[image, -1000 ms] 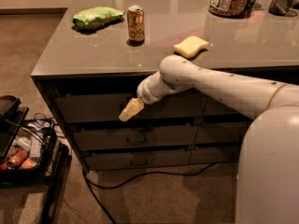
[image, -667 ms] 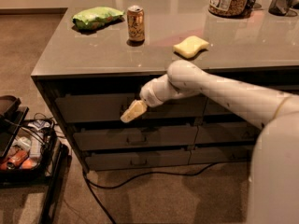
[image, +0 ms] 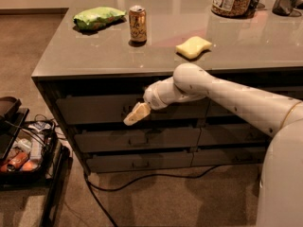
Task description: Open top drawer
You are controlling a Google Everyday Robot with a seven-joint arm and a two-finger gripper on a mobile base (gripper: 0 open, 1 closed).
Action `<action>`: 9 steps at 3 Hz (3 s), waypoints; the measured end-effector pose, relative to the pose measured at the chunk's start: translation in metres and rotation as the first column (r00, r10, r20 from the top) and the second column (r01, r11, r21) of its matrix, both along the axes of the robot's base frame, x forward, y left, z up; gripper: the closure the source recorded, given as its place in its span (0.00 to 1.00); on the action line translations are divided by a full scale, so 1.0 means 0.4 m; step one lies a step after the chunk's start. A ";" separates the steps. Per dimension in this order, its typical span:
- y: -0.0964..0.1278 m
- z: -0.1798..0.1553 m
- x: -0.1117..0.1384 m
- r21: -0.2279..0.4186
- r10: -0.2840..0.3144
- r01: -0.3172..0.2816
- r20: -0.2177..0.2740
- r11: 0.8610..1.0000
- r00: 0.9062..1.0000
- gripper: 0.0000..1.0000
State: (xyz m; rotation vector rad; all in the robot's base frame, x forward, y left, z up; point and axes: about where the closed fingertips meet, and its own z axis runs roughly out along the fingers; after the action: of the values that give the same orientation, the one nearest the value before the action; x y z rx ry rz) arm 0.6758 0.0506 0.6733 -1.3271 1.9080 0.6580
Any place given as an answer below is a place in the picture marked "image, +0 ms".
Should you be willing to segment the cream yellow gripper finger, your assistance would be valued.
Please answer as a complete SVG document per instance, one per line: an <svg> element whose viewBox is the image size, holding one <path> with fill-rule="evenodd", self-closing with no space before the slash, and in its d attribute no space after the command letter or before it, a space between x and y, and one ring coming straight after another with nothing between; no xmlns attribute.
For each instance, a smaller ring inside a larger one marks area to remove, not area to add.
<svg viewBox="0 0 303 227"><path fill-rule="evenodd" d="M135 104L132 111L123 120L124 124L131 126L138 121L144 119L151 113L151 108L147 103L138 102Z"/></svg>

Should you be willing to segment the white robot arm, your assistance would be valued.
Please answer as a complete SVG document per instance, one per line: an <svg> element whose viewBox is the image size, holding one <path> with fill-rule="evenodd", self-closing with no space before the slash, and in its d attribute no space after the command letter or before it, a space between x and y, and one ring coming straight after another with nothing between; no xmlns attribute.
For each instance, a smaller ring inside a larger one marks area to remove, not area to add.
<svg viewBox="0 0 303 227"><path fill-rule="evenodd" d="M303 101L245 86L183 63L150 85L126 116L128 126L175 102L209 97L272 137L259 182L256 227L303 227Z"/></svg>

